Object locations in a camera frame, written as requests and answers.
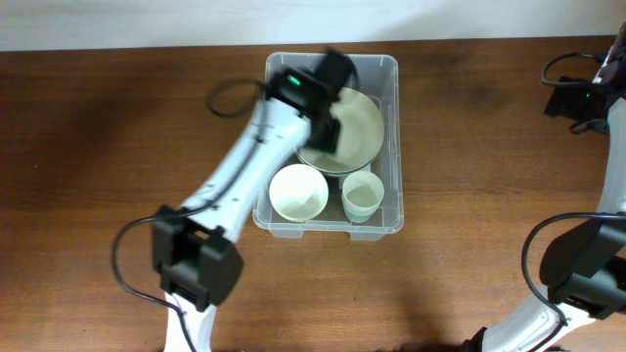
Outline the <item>cream plate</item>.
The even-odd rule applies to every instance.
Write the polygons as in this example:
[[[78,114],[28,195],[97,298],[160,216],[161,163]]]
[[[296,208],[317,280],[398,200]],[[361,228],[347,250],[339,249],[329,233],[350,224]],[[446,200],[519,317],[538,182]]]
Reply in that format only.
[[[300,149],[298,159],[327,175],[344,175],[372,162],[384,138],[384,123],[379,108],[368,96],[351,88],[339,92],[331,114],[341,125],[333,154],[312,148]]]

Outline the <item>white bowl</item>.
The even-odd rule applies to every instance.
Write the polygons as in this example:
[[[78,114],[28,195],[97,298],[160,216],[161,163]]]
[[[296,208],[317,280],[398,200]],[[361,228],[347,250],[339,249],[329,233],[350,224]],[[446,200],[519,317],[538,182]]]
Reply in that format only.
[[[269,185],[273,209],[292,222],[306,222],[325,209],[329,186],[317,169],[305,164],[292,164],[278,171]]]

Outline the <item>clear plastic storage bin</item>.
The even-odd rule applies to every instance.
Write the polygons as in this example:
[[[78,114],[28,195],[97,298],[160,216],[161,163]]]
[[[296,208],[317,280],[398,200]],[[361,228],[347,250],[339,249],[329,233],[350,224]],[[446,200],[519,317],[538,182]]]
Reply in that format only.
[[[384,185],[380,207],[366,222],[350,222],[341,202],[344,175],[327,175],[329,199],[325,209],[312,220],[295,223],[283,218],[272,207],[269,188],[265,187],[252,210],[254,223],[277,238],[301,238],[307,232],[343,232],[354,241],[375,242],[398,232],[404,224],[402,168],[400,149],[398,63],[388,55],[349,56],[356,68],[358,81],[348,86],[375,102],[384,123],[384,138],[376,158],[356,171],[376,174]],[[289,164],[303,163],[295,154]]]

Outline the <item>cream plastic cup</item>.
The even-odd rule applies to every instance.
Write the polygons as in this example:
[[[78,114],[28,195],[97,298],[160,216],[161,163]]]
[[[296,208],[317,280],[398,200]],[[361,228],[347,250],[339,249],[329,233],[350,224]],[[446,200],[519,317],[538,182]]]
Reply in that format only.
[[[342,185],[342,198],[356,205],[367,206],[381,202],[385,194],[382,180],[369,171],[357,171],[347,176]]]

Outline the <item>grey plastic cup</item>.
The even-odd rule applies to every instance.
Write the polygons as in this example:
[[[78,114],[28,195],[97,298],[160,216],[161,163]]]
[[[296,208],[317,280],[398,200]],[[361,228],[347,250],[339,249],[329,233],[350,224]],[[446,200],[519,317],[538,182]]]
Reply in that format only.
[[[367,206],[356,205],[348,198],[342,199],[343,210],[347,217],[370,217],[380,207],[380,202],[375,201]]]

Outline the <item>green plastic cup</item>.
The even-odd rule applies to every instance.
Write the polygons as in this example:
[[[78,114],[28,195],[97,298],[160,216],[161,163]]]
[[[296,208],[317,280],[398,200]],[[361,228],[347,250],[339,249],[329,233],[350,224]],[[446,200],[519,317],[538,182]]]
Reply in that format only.
[[[357,224],[361,224],[361,223],[368,221],[374,215],[374,212],[369,212],[369,213],[353,212],[350,209],[345,209],[344,213],[345,213],[346,218],[350,222],[357,223]]]

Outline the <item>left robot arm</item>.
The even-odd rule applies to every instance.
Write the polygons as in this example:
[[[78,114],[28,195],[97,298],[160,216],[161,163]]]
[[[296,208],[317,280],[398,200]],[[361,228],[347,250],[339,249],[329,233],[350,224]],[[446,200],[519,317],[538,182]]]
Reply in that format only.
[[[335,50],[311,70],[287,66],[272,74],[214,173],[180,208],[157,211],[152,259],[170,310],[166,350],[209,350],[217,307],[244,268],[236,243],[256,195],[297,150],[335,154],[342,127],[331,106],[357,76],[352,60]]]

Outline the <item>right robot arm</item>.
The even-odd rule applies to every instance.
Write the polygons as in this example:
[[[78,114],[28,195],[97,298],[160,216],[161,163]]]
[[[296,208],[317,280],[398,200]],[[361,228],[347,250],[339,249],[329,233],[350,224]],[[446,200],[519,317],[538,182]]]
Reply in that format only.
[[[573,330],[625,311],[625,32],[619,30],[591,80],[543,77],[554,92],[544,113],[572,119],[573,134],[587,131],[609,137],[609,155],[601,201],[594,212],[569,212],[538,223],[526,237],[521,272],[531,292],[508,318],[481,328],[465,341],[464,351],[548,351]],[[528,253],[535,237],[563,220],[579,225],[556,237],[540,264],[534,285]]]

